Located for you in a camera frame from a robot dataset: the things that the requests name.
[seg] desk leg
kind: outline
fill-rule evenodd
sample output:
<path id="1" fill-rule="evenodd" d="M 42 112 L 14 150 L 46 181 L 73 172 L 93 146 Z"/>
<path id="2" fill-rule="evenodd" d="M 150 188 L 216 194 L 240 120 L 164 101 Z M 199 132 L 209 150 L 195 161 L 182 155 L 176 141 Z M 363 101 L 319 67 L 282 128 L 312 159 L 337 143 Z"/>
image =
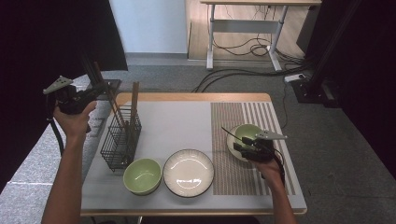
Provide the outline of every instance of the desk leg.
<path id="1" fill-rule="evenodd" d="M 271 61 L 274 65 L 274 68 L 276 71 L 282 70 L 282 68 L 280 67 L 279 61 L 277 60 L 277 54 L 276 54 L 275 50 L 276 50 L 277 41 L 279 40 L 279 37 L 280 37 L 280 32 L 282 31 L 283 23 L 285 22 L 286 13 L 288 12 L 288 8 L 289 8 L 288 6 L 283 6 L 282 17 L 280 18 L 280 20 L 277 23 L 276 32 L 275 32 L 275 36 L 273 38 L 273 42 L 271 44 L 271 47 L 270 46 L 267 47 L 268 53 L 271 57 Z"/>
<path id="2" fill-rule="evenodd" d="M 209 46 L 207 48 L 206 69 L 213 69 L 213 25 L 215 23 L 215 6 L 211 5 L 210 25 L 209 25 Z"/>

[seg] black wire basket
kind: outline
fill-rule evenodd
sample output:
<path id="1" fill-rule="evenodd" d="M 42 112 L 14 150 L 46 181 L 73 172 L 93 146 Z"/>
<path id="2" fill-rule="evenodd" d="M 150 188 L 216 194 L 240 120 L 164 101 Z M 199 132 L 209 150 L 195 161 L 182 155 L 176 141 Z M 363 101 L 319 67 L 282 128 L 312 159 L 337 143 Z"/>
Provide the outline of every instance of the black wire basket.
<path id="1" fill-rule="evenodd" d="M 115 172 L 125 169 L 134 160 L 142 125 L 139 116 L 131 116 L 131 107 L 121 106 L 108 127 L 100 153 L 108 167 Z"/>

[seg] white wall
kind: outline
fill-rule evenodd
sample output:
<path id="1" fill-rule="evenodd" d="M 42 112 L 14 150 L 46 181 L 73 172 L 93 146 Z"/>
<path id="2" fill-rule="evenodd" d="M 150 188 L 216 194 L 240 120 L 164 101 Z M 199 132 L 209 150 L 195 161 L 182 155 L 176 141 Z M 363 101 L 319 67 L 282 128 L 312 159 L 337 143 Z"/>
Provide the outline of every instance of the white wall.
<path id="1" fill-rule="evenodd" d="M 124 51 L 187 53 L 185 0 L 109 0 Z"/>

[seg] gray carpet floor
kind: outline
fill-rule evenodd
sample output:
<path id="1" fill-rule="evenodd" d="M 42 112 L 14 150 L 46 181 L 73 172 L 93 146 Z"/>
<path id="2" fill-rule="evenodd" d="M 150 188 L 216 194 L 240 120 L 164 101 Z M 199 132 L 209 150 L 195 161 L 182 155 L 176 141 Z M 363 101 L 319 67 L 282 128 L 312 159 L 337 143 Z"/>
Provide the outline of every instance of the gray carpet floor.
<path id="1" fill-rule="evenodd" d="M 270 65 L 245 66 L 254 71 L 272 71 Z M 208 72 L 201 65 L 145 65 L 135 62 L 129 71 L 104 72 L 104 78 L 120 79 L 119 91 L 131 91 L 134 81 L 141 92 L 190 92 Z M 88 78 L 76 79 L 85 88 Z M 290 157 L 302 187 L 308 212 L 300 223 L 395 223 L 396 181 L 375 155 L 364 137 L 342 109 L 323 105 L 299 104 L 291 85 L 283 77 L 233 76 L 221 79 L 207 92 L 266 92 L 271 96 Z M 92 132 L 84 149 L 84 176 L 90 167 L 108 116 L 108 102 L 99 102 L 90 121 Z M 56 148 L 47 130 L 25 163 L 8 183 L 0 198 L 2 223 L 39 223 L 50 185 L 59 161 L 58 151 L 45 152 L 49 143 Z M 38 164 L 51 163 L 37 170 Z M 41 185 L 23 185 L 39 182 Z M 273 223 L 271 216 L 259 216 L 261 223 Z M 96 221 L 115 220 L 136 223 L 136 217 L 96 217 Z M 92 223 L 83 217 L 81 223 Z"/>

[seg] striped placemat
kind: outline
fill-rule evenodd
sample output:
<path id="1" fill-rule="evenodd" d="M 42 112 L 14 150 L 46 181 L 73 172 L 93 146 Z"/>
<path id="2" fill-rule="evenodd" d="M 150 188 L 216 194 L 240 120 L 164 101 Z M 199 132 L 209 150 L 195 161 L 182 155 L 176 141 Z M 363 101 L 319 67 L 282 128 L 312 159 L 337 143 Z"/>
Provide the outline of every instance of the striped placemat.
<path id="1" fill-rule="evenodd" d="M 231 130 L 235 126 L 249 123 L 261 129 L 281 133 L 272 103 L 211 103 L 211 120 L 213 164 L 216 171 L 213 194 L 271 195 L 271 191 L 254 166 L 249 162 L 238 160 L 228 150 L 227 133 L 221 127 Z M 288 157 L 289 152 L 287 152 L 285 141 L 275 140 L 274 142 L 276 149 Z M 295 188 L 299 188 L 299 184 L 289 162 L 290 158 L 285 159 L 286 190 L 289 195 L 295 195 Z"/>

